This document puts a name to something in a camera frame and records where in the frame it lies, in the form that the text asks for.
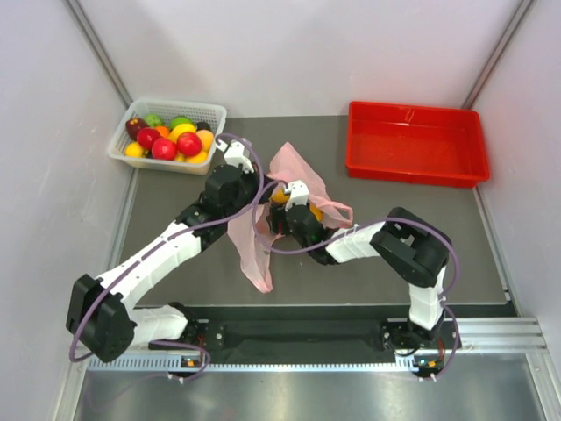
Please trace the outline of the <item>yellow orange lemon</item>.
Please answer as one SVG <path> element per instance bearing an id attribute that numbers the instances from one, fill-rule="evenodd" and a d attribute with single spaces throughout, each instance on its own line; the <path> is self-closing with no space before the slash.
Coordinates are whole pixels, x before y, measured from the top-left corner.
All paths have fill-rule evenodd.
<path id="1" fill-rule="evenodd" d="M 284 189 L 277 189 L 271 195 L 270 199 L 272 203 L 285 204 L 289 199 L 289 195 L 284 192 Z"/>

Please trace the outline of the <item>pink plastic bag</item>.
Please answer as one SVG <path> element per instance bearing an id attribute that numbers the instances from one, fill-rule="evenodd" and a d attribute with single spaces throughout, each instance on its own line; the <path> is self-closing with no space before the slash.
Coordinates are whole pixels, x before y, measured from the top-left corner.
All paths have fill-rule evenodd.
<path id="1" fill-rule="evenodd" d="M 298 154 L 290 143 L 285 143 L 273 157 L 268 176 L 274 180 L 292 182 L 302 180 L 309 189 L 309 200 L 323 212 L 323 226 L 328 228 L 348 228 L 353 223 L 352 207 L 335 202 L 328 196 L 321 176 Z M 281 239 L 280 234 L 271 233 L 266 214 L 270 206 L 259 205 L 253 216 L 250 211 L 232 219 L 228 224 L 227 234 L 236 247 L 240 258 L 240 268 L 245 277 L 261 293 L 273 290 L 273 278 L 270 272 L 270 251 L 268 248 Z M 257 220 L 257 239 L 251 218 Z"/>

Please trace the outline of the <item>yellow banana from bag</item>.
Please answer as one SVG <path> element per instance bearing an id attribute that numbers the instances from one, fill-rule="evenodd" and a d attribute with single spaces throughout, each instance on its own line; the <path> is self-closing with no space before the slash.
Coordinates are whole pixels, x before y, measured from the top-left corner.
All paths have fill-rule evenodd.
<path id="1" fill-rule="evenodd" d="M 311 203 L 309 205 L 309 209 L 312 212 L 312 214 L 315 216 L 315 218 L 318 222 L 323 221 L 323 212 L 319 208 L 317 208 L 314 204 Z"/>

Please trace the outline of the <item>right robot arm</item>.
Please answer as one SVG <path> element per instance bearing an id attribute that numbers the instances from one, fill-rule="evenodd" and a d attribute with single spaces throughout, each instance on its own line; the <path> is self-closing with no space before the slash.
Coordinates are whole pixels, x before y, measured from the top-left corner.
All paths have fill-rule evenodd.
<path id="1" fill-rule="evenodd" d="M 458 256 L 451 240 L 435 227 L 402 207 L 379 223 L 335 229 L 323 226 L 309 205 L 275 204 L 266 221 L 272 233 L 293 237 L 300 251 L 321 265 L 381 258 L 408 284 L 408 322 L 385 329 L 384 347 L 409 356 L 440 338 L 444 275 Z"/>

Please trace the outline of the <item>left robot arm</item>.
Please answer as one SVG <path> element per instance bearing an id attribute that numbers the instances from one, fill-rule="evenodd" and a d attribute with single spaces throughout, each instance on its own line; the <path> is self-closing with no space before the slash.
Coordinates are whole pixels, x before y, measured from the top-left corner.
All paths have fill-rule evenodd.
<path id="1" fill-rule="evenodd" d="M 178 303 L 140 309 L 139 300 L 182 263 L 203 253 L 225 235 L 228 223 L 243 209 L 264 203 L 272 180 L 255 169 L 248 173 L 223 164 L 211 171 L 204 191 L 150 244 L 117 267 L 97 276 L 81 276 L 72 288 L 67 330 L 73 339 L 72 362 L 80 361 L 76 347 L 111 362 L 130 346 L 173 341 L 190 347 L 199 328 Z"/>

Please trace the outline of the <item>yellow fruit basket front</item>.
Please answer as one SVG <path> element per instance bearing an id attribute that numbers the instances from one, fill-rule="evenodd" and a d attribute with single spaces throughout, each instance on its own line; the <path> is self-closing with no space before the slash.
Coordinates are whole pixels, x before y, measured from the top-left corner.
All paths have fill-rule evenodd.
<path id="1" fill-rule="evenodd" d="M 208 158 L 208 153 L 201 151 L 200 153 L 192 156 L 187 156 L 182 153 L 177 153 L 174 161 L 188 164 L 201 164 L 204 163 Z"/>

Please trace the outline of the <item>orange fruit in basket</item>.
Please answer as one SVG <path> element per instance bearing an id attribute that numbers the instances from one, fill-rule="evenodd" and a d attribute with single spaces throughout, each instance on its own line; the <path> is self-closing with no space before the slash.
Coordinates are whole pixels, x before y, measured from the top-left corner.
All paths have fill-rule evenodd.
<path id="1" fill-rule="evenodd" d="M 202 131 L 197 131 L 196 135 L 199 137 L 199 139 L 202 142 L 202 150 L 208 153 L 212 148 L 212 145 L 214 144 L 214 138 L 215 138 L 214 133 L 202 130 Z"/>

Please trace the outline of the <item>dark red fruit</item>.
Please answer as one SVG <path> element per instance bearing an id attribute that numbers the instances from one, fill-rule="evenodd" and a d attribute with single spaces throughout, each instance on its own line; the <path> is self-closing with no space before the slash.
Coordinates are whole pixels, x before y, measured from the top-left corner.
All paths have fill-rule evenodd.
<path id="1" fill-rule="evenodd" d="M 138 132 L 149 128 L 149 124 L 143 118 L 130 118 L 124 124 L 125 130 L 132 141 L 137 140 Z"/>

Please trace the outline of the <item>white perforated basket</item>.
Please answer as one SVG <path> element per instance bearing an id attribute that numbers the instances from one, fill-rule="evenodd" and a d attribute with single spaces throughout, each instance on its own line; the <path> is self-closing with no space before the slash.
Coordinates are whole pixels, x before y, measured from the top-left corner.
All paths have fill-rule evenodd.
<path id="1" fill-rule="evenodd" d="M 135 168 L 206 175 L 225 119 L 220 105 L 137 100 L 125 112 L 107 152 Z"/>

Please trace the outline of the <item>yellow banana in basket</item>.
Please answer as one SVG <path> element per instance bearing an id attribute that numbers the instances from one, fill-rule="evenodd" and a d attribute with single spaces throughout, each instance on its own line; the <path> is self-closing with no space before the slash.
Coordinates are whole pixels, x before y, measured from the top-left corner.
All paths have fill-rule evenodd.
<path id="1" fill-rule="evenodd" d="M 185 132 L 196 132 L 196 128 L 190 123 L 179 124 L 171 130 L 167 138 L 176 143 L 177 139 Z"/>

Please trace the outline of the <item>green lime right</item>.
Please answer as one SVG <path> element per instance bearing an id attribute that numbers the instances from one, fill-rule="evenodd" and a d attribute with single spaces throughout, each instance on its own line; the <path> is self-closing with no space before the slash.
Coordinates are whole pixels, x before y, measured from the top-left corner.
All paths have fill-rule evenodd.
<path id="1" fill-rule="evenodd" d="M 178 125 L 189 124 L 192 125 L 193 121 L 186 116 L 176 116 L 170 122 L 170 129 L 173 130 Z"/>

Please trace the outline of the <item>small orange tangerine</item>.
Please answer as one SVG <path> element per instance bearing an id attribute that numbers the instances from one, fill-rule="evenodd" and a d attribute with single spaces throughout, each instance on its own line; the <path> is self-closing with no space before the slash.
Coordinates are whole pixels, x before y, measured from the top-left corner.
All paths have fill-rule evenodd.
<path id="1" fill-rule="evenodd" d="M 156 126 L 155 129 L 158 131 L 161 137 L 168 138 L 170 134 L 170 130 L 165 127 L 164 125 Z"/>

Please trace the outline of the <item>red apple left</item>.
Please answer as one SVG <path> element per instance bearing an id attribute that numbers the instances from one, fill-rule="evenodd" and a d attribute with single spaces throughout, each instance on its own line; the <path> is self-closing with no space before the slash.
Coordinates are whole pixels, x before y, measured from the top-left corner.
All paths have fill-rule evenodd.
<path id="1" fill-rule="evenodd" d="M 138 131 L 136 141 L 143 149 L 151 151 L 154 142 L 159 138 L 160 132 L 157 129 L 152 127 L 144 127 Z"/>

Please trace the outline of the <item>red plastic tray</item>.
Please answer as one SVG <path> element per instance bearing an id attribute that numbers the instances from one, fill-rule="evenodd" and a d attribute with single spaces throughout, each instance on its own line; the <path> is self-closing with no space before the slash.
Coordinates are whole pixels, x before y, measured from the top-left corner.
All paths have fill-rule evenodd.
<path id="1" fill-rule="evenodd" d="M 349 103 L 345 167 L 350 177 L 473 189 L 490 177 L 475 111 Z"/>

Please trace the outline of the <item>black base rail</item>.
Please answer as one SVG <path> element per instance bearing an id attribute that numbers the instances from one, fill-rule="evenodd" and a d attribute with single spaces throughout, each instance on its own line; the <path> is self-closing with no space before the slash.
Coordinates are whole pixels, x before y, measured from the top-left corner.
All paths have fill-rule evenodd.
<path id="1" fill-rule="evenodd" d="M 137 346 L 172 350 L 199 346 L 214 364 L 344 364 L 388 362 L 392 355 L 445 351 L 464 345 L 449 313 L 423 331 L 406 317 L 404 305 L 198 306 L 173 303 L 186 318 L 179 334 L 157 333 Z"/>

